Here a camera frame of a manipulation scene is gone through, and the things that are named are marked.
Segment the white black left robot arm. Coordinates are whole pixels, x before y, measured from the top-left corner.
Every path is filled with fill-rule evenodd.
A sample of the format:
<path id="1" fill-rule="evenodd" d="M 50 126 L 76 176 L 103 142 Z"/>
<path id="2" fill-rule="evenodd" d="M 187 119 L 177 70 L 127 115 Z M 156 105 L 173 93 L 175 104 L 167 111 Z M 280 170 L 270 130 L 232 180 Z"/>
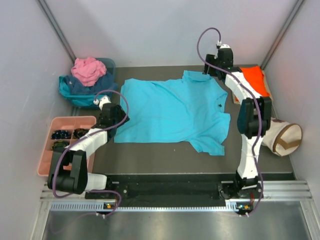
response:
<path id="1" fill-rule="evenodd" d="M 53 151 L 47 179 L 47 186 L 56 198 L 72 194 L 96 192 L 102 198 L 109 198 L 114 191 L 104 174 L 90 173 L 87 159 L 117 132 L 117 128 L 129 121 L 123 108 L 114 103 L 105 103 L 95 125 L 77 141 L 65 148 Z"/>

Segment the light blue t shirt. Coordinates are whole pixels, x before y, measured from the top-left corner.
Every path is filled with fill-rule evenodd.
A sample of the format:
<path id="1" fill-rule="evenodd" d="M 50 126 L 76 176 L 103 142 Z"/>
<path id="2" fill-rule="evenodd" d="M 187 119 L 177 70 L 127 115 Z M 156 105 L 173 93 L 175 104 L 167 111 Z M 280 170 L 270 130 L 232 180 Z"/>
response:
<path id="1" fill-rule="evenodd" d="M 199 153 L 224 156 L 228 93 L 210 75 L 185 70 L 180 79 L 130 78 L 120 92 L 129 121 L 117 129 L 115 143 L 188 142 Z"/>

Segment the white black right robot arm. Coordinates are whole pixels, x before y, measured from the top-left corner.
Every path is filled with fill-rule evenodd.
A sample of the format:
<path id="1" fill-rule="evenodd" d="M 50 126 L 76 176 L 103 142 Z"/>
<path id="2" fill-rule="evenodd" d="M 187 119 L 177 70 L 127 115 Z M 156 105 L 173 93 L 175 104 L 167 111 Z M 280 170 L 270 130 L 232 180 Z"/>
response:
<path id="1" fill-rule="evenodd" d="M 240 163 L 232 183 L 218 186 L 224 199 L 249 198 L 262 192 L 258 159 L 263 138 L 271 126 L 272 100 L 262 96 L 250 85 L 239 67 L 234 66 L 231 47 L 217 47 L 217 54 L 207 54 L 204 73 L 218 78 L 228 87 L 240 103 L 237 129 L 241 134 Z"/>

